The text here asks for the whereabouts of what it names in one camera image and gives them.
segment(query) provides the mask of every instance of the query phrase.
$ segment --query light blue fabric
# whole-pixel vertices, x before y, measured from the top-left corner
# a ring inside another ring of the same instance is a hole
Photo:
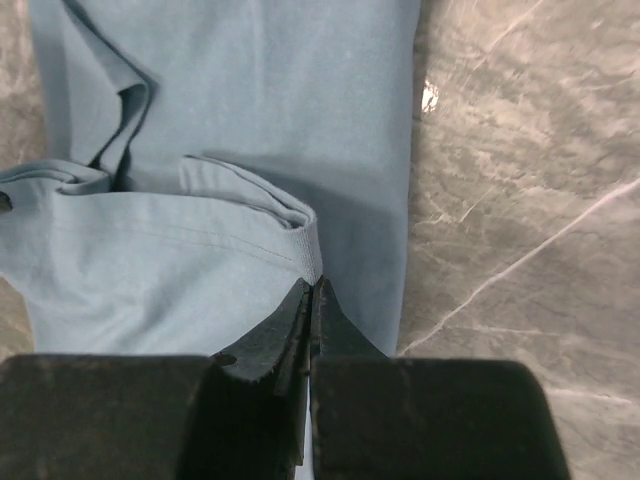
[[[211,354],[324,271],[392,353],[419,5],[31,0],[52,159],[0,173],[0,273],[36,349]]]

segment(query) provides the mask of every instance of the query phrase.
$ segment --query stitched seam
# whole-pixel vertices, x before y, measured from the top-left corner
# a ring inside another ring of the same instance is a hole
[[[54,221],[59,221],[60,223],[63,223],[63,224],[70,224],[71,223],[70,221],[65,220],[63,218],[60,218],[60,217],[53,217],[53,220]],[[151,225],[151,226],[154,226],[154,227],[164,227],[164,228],[170,228],[170,229],[174,229],[174,230],[184,230],[184,231],[187,231],[187,232],[205,233],[207,235],[215,235],[215,236],[218,236],[218,237],[229,237],[229,238],[233,238],[235,240],[238,240],[239,242],[246,243],[247,245],[249,245],[251,247],[255,247],[255,248],[259,248],[261,250],[265,250],[264,248],[260,247],[259,245],[255,245],[255,244],[253,244],[251,242],[248,242],[247,240],[244,240],[241,237],[238,237],[236,235],[232,235],[232,234],[229,234],[229,233],[210,232],[208,230],[198,230],[196,228],[180,227],[180,226],[177,226],[177,225],[168,225],[168,224],[165,224],[165,223],[148,222],[148,221],[145,221],[145,220],[138,220],[138,219],[136,219],[135,222],[136,223],[140,223],[140,224],[145,224],[145,225]],[[111,222],[110,225],[113,225],[114,227],[118,228],[122,224],[119,224],[117,222]],[[289,232],[292,232],[294,230],[295,229],[287,229],[287,231],[289,231]],[[269,253],[273,253],[274,255],[278,255],[277,253],[271,252],[269,250],[265,250],[265,251],[267,251]]]
[[[231,250],[231,251],[238,252],[238,253],[244,253],[246,255],[249,255],[249,256],[252,256],[252,257],[255,257],[255,258],[260,258],[260,257],[255,256],[255,255],[251,255],[250,253],[247,253],[244,250],[239,250],[237,248],[229,247],[229,246],[226,246],[226,245],[220,245],[220,244],[217,244],[217,243],[194,242],[192,240],[183,240],[183,239],[179,239],[179,238],[175,238],[175,237],[169,237],[169,236],[166,236],[166,235],[160,235],[160,234],[157,234],[157,233],[145,232],[143,230],[138,230],[138,229],[125,230],[125,229],[120,229],[120,228],[109,228],[109,229],[97,229],[97,228],[94,228],[92,230],[73,230],[73,229],[70,229],[70,228],[63,228],[60,225],[61,224],[59,224],[59,223],[58,224],[52,223],[52,227],[54,227],[54,228],[56,228],[58,230],[65,231],[65,232],[78,233],[78,234],[83,234],[83,233],[109,233],[109,232],[111,232],[113,230],[116,230],[118,232],[123,232],[123,233],[140,233],[142,235],[148,235],[150,237],[157,237],[157,238],[162,238],[162,239],[165,239],[165,240],[173,240],[173,241],[176,241],[176,242],[187,243],[187,244],[190,244],[190,245],[196,245],[196,246],[200,246],[200,247],[219,247],[219,248],[224,248],[226,250]],[[263,251],[265,253],[268,253],[270,255],[274,255],[276,257],[282,258],[283,260],[287,260],[288,262],[296,265],[296,262],[293,259],[289,258],[289,257],[286,257],[286,256],[281,255],[281,254],[276,253],[276,252],[272,252],[271,250],[267,250],[266,248],[259,247],[258,245],[253,245],[251,243],[247,243],[247,245],[249,245],[249,246],[251,246],[253,248],[256,248],[258,250],[261,250],[261,251]]]

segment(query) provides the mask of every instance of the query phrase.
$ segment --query fabric fold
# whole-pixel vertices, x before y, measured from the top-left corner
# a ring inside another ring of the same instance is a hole
[[[70,160],[117,174],[148,102],[142,78],[76,15],[61,15],[69,112]]]
[[[180,165],[178,195],[113,192],[105,172],[62,160],[0,173],[13,206],[0,273],[38,351],[209,355],[319,278],[311,208],[223,162]]]

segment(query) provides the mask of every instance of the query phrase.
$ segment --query marble surface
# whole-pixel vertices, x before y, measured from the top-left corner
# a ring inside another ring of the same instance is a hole
[[[26,0],[0,0],[0,168],[44,152]],[[637,0],[434,0],[415,44],[400,353],[513,358],[574,477],[640,478]],[[0,283],[0,357],[29,351]]]

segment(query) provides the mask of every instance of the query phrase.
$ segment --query gray marble countertop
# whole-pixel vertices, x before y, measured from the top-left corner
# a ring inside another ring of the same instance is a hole
[[[5,168],[45,147],[26,0],[0,36]],[[425,0],[415,43],[400,353],[523,361],[579,480],[640,478],[638,52],[637,0]]]

